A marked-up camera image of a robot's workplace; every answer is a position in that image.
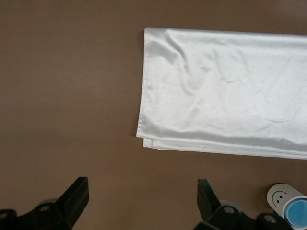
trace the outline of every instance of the metal screw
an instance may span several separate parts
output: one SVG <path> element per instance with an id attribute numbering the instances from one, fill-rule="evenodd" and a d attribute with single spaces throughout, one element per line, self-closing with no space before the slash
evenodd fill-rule
<path id="1" fill-rule="evenodd" d="M 45 206 L 42 206 L 41 208 L 40 208 L 40 211 L 41 212 L 44 212 L 44 211 L 47 211 L 49 209 L 49 206 L 48 205 L 45 205 Z"/>
<path id="2" fill-rule="evenodd" d="M 235 210 L 232 207 L 224 207 L 226 213 L 234 214 Z"/>
<path id="3" fill-rule="evenodd" d="M 264 218 L 265 218 L 265 220 L 266 220 L 267 222 L 270 222 L 270 223 L 273 223 L 273 224 L 277 222 L 277 220 L 275 219 L 275 217 L 274 217 L 274 216 L 271 216 L 271 215 L 265 215 Z"/>
<path id="4" fill-rule="evenodd" d="M 2 214 L 0 214 L 0 219 L 6 218 L 7 216 L 8 216 L 7 213 L 2 213 Z"/>

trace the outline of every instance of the fabric fold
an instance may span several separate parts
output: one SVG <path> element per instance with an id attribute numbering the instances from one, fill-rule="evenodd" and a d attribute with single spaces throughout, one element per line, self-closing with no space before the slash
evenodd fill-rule
<path id="1" fill-rule="evenodd" d="M 307 159 L 307 37 L 146 28 L 144 147 Z"/>

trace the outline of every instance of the white cylindrical container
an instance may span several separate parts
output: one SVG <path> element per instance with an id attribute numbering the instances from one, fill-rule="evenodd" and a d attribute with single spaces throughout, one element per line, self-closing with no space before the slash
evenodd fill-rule
<path id="1" fill-rule="evenodd" d="M 307 197 L 288 184 L 269 189 L 267 200 L 274 211 L 285 218 L 293 229 L 307 229 Z"/>

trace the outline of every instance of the blue lid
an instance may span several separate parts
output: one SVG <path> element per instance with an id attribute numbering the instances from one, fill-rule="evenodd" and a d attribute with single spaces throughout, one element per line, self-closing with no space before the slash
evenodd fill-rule
<path id="1" fill-rule="evenodd" d="M 284 217 L 297 228 L 307 228 L 307 200 L 300 198 L 291 201 L 284 210 Z"/>

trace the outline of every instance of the white satin cloth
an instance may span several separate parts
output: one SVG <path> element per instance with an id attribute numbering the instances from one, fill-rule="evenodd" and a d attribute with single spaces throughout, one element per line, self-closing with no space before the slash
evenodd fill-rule
<path id="1" fill-rule="evenodd" d="M 307 159 L 307 36 L 146 28 L 137 136 L 155 149 Z"/>

